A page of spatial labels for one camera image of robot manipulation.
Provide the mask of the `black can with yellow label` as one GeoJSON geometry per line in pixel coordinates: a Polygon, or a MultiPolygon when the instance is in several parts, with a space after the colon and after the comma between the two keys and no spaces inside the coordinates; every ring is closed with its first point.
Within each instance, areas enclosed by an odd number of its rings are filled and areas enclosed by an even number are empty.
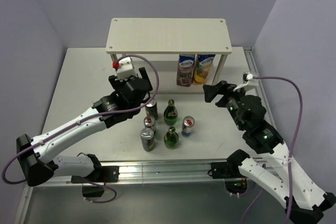
{"type": "Polygon", "coordinates": [[[151,128],[143,128],[140,131],[140,138],[145,151],[150,152],[154,149],[154,131],[151,128]]]}

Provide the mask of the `blue silver energy drink can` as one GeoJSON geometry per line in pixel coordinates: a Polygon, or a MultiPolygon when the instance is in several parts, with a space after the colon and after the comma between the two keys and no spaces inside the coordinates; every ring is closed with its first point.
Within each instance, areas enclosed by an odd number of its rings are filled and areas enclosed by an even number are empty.
{"type": "Polygon", "coordinates": [[[194,125],[195,125],[194,118],[192,116],[186,116],[182,122],[182,131],[181,131],[182,136],[190,137],[194,125]]]}

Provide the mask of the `small red-top silver can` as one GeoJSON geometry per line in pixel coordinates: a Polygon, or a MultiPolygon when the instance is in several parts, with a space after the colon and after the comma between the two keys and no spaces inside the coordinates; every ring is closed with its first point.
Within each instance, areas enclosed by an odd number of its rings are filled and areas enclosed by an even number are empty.
{"type": "Polygon", "coordinates": [[[149,115],[143,120],[144,127],[151,129],[154,133],[156,132],[156,119],[155,117],[149,115]]]}

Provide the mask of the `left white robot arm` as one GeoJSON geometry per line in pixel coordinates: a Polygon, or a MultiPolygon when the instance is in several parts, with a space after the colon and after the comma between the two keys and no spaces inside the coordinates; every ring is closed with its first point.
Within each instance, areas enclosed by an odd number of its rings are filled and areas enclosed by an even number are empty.
{"type": "Polygon", "coordinates": [[[140,76],[119,80],[110,76],[114,91],[88,108],[68,123],[48,133],[16,140],[18,161],[29,186],[38,186],[53,177],[77,176],[90,182],[102,177],[102,165],[93,154],[78,157],[61,156],[60,153],[97,132],[133,118],[140,112],[140,105],[150,99],[152,85],[144,67],[140,76]]]}

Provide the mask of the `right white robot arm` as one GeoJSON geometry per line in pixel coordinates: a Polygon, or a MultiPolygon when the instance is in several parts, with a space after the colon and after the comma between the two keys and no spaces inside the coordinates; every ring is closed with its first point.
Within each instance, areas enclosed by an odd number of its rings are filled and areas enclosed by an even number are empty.
{"type": "Polygon", "coordinates": [[[226,108],[243,139],[261,158],[273,174],[259,165],[247,152],[236,150],[221,168],[212,166],[213,178],[243,176],[253,180],[271,194],[285,209],[286,219],[293,223],[318,223],[324,211],[335,205],[335,195],[315,184],[296,160],[278,131],[265,120],[266,108],[261,98],[247,95],[244,85],[220,81],[203,85],[205,102],[217,96],[219,108],[226,108]]]}

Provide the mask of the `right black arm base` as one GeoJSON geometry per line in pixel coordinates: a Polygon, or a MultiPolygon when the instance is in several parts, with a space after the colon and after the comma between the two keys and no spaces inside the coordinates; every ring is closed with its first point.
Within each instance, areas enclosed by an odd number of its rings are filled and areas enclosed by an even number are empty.
{"type": "Polygon", "coordinates": [[[247,192],[247,178],[240,174],[237,166],[232,162],[212,162],[207,174],[212,179],[223,179],[229,194],[239,196],[247,192]]]}

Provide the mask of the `green bottle with red label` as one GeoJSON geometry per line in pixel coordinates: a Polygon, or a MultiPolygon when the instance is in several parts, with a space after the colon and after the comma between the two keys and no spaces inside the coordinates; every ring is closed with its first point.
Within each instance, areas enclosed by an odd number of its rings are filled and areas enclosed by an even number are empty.
{"type": "Polygon", "coordinates": [[[166,134],[164,135],[164,144],[168,149],[176,149],[179,142],[179,135],[176,132],[174,126],[170,126],[166,134]]]}

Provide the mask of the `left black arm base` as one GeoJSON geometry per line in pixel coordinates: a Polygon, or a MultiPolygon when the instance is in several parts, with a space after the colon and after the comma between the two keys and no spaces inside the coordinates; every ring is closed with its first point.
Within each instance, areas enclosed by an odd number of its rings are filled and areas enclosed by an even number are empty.
{"type": "Polygon", "coordinates": [[[93,172],[86,176],[72,176],[72,184],[90,184],[90,186],[82,185],[82,195],[85,200],[95,204],[102,204],[113,201],[117,197],[117,192],[107,185],[107,183],[116,183],[119,179],[119,166],[102,166],[97,157],[93,154],[79,153],[77,157],[88,157],[93,162],[93,172]],[[114,193],[114,196],[109,200],[96,200],[100,198],[105,190],[110,190],[114,193]]]}

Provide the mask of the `green bottle with yellow label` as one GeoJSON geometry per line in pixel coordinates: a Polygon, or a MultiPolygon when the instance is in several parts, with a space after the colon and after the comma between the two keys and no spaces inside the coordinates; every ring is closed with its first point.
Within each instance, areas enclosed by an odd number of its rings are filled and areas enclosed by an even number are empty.
{"type": "Polygon", "coordinates": [[[164,122],[171,126],[177,122],[178,111],[175,106],[175,101],[173,99],[169,99],[167,103],[167,107],[164,110],[164,122]]]}

